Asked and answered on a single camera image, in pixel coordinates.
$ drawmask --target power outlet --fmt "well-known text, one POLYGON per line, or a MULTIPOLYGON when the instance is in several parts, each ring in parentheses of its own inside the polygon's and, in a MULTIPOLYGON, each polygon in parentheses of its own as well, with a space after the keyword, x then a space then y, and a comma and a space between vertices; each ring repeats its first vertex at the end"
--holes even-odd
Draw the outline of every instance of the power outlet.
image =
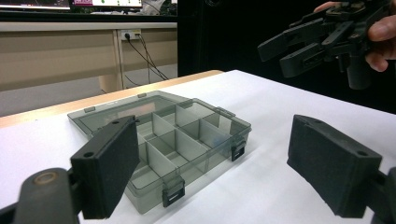
POLYGON ((133 29, 133 30, 121 30, 121 40, 127 40, 125 35, 128 34, 131 39, 138 39, 139 35, 142 34, 140 29, 133 29))

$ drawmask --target transparent plastic box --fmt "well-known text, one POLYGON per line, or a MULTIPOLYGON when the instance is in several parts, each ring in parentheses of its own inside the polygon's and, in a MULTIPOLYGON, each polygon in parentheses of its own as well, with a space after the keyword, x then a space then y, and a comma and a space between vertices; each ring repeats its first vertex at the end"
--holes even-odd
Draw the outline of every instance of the transparent plastic box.
POLYGON ((245 152, 250 124, 199 99, 152 91, 68 115, 87 137, 135 115, 140 163, 125 194, 141 214, 185 195, 185 187, 245 152))

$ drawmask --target black curtain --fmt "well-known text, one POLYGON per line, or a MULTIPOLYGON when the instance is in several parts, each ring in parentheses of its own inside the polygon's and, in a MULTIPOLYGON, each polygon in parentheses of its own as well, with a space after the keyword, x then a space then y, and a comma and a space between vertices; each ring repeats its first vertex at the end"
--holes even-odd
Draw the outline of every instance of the black curtain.
POLYGON ((396 113, 396 79, 393 63, 387 72, 372 71, 373 84, 364 91, 348 87, 347 74, 340 73, 337 62, 323 63, 302 75, 282 76, 279 57, 263 63, 257 47, 311 13, 325 1, 220 0, 216 7, 203 4, 201 12, 200 71, 241 70, 357 105, 396 113))

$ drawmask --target screw hole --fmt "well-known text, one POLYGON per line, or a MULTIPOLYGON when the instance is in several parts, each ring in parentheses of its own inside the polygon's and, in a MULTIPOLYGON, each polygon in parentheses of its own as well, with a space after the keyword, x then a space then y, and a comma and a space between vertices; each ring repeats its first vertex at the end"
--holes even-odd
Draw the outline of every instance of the screw hole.
POLYGON ((87 152, 87 153, 84 154, 85 158, 89 158, 91 156, 93 156, 93 152, 87 152))
POLYGON ((34 183, 37 185, 46 185, 58 177, 58 174, 55 172, 48 172, 42 175, 39 175, 35 178, 34 183))

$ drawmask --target finger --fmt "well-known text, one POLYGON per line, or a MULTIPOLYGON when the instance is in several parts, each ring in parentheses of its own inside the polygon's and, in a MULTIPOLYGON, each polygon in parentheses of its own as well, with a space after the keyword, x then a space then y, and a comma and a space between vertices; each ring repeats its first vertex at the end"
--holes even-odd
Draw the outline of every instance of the finger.
POLYGON ((324 4, 322 4, 322 5, 318 6, 318 7, 316 7, 316 8, 314 9, 314 12, 319 12, 319 11, 325 9, 325 8, 333 7, 333 6, 335 6, 336 4, 337 4, 337 3, 335 3, 335 2, 327 2, 327 3, 324 3, 324 4))
POLYGON ((382 54, 376 51, 371 51, 366 54, 366 62, 377 72, 384 72, 388 68, 387 60, 384 59, 382 54))
POLYGON ((374 23, 369 31, 368 36, 372 41, 389 40, 396 36, 396 15, 382 18, 374 23))

